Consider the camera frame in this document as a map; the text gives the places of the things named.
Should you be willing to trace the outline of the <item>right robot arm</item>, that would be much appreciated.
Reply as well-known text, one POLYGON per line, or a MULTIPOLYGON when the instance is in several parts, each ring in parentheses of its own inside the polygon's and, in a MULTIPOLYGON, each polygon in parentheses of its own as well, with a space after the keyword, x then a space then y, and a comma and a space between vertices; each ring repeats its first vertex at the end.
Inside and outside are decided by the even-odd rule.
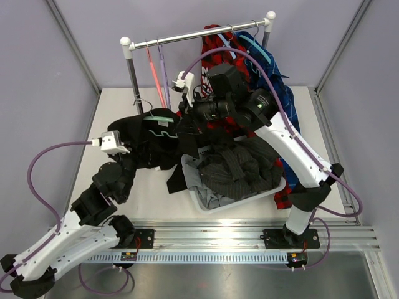
POLYGON ((339 181, 344 169, 330 164, 306 142, 286 113, 277 104, 277 97, 263 88, 250 92, 240 71, 233 65, 219 64, 208 73, 211 93, 195 97, 195 76, 189 71, 178 74, 174 89, 186 101, 184 116, 193 128, 226 116, 255 133, 282 157, 298 178, 289 194, 292 203, 283 228, 264 233, 265 245, 277 248, 299 248, 310 245, 315 233, 309 229, 312 215, 339 181))

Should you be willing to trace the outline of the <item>grey shirt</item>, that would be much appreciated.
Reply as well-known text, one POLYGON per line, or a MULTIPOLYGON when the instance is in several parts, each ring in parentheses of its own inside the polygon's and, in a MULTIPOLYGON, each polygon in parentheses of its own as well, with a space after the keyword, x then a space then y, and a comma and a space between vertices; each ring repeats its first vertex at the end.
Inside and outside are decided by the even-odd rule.
POLYGON ((181 157, 181 165, 187 189, 196 194, 197 201, 202 209, 209 211, 236 202, 234 199, 216 193, 202 182, 197 159, 184 154, 181 157))

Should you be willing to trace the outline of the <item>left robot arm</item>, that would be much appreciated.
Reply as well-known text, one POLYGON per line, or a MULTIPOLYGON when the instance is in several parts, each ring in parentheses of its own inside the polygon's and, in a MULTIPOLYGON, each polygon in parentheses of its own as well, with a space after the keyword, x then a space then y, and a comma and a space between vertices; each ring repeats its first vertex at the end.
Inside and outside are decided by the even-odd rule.
POLYGON ((130 195, 137 162, 125 147, 112 150, 109 156, 112 161, 99 168, 90 187, 54 228, 23 253, 1 259, 5 276, 12 277, 9 293, 19 298, 39 298, 96 253, 133 244, 132 222, 116 211, 130 195))

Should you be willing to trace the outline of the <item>mint green hanger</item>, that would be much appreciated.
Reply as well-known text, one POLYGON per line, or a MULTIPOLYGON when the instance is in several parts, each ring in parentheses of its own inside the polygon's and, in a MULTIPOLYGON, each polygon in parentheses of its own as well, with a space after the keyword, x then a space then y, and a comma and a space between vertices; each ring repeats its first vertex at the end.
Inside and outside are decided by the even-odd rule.
MULTIPOLYGON (((152 103, 150 103, 149 101, 147 101, 147 100, 145 100, 145 99, 139 98, 139 99, 134 100, 133 106, 138 106, 138 104, 139 104, 139 103, 142 103, 142 102, 145 102, 145 103, 147 103, 147 104, 150 106, 150 110, 149 110, 150 116, 144 117, 144 118, 143 118, 144 120, 147 120, 147 121, 155 121, 155 122, 158 123, 159 126, 163 126, 163 127, 165 127, 165 125, 169 125, 169 124, 174 123, 174 120, 173 120, 172 118, 165 117, 165 116, 155 116, 155 115, 152 113, 152 110, 153 110, 153 105, 152 105, 152 103)), ((177 134, 172 134, 172 135, 171 135, 171 134, 169 134, 169 132, 163 131, 163 130, 161 130, 159 134, 158 134, 158 133, 155 133, 153 130, 150 130, 150 132, 151 132, 153 135, 157 136, 157 137, 168 137, 168 138, 173 138, 173 139, 177 139, 177 138, 178 138, 178 135, 177 135, 177 134)))

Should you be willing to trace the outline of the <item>black pinstripe shirt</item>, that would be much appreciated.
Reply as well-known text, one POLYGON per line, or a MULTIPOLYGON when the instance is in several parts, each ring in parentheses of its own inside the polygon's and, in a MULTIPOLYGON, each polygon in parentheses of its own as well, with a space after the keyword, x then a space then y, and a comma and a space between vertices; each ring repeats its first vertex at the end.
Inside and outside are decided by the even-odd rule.
POLYGON ((252 137, 213 145, 198 165, 202 182, 234 200, 270 191, 280 184, 283 168, 277 152, 262 138, 252 137))

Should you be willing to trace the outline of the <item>black plain shirt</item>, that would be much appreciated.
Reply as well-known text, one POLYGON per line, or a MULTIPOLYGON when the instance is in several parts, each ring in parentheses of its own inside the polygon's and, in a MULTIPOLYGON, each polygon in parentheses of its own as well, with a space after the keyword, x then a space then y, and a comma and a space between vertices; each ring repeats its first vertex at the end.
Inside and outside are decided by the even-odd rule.
POLYGON ((121 141, 130 150, 139 150, 142 154, 143 168, 157 168, 161 170, 174 169, 173 174, 166 182, 168 192, 174 194, 187 190, 185 178, 182 171, 181 157, 184 154, 197 158, 200 138, 192 132, 184 131, 189 128, 191 123, 180 117, 179 114, 166 108, 155 108, 152 110, 155 116, 165 116, 172 118, 174 123, 159 126, 155 121, 147 121, 143 118, 150 116, 149 112, 128 116, 113 121, 107 127, 108 131, 119 131, 121 141), (155 133, 161 130, 169 134, 177 134, 178 138, 157 137, 155 133))

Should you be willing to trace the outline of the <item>lilac hanger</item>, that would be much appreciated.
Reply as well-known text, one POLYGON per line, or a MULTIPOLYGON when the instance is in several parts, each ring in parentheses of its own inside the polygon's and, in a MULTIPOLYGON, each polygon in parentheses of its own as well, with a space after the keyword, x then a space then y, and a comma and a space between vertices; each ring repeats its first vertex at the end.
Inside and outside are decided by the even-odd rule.
POLYGON ((166 107, 171 110, 170 91, 168 86, 168 77, 166 71, 165 58, 162 51, 162 45, 157 41, 158 55, 160 59, 161 74, 163 79, 163 88, 165 93, 166 107))

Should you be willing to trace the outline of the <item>pink hanger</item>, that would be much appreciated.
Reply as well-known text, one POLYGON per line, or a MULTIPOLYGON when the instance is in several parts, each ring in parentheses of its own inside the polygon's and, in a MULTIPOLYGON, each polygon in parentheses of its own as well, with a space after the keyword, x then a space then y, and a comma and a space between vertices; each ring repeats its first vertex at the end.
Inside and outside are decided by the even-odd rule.
POLYGON ((154 79, 155 87, 156 87, 156 90, 157 90, 157 93, 158 93, 158 97, 160 99, 161 106, 163 108, 167 108, 166 101, 165 101, 165 99, 163 97, 163 92, 161 91, 160 81, 159 81, 159 78, 158 78, 158 75, 157 75, 157 72, 156 72, 156 69, 155 69, 155 64, 153 62, 153 59, 152 59, 148 44, 146 44, 146 52, 147 52, 148 62, 149 62, 149 65, 150 65, 151 74, 152 74, 153 79, 154 79))

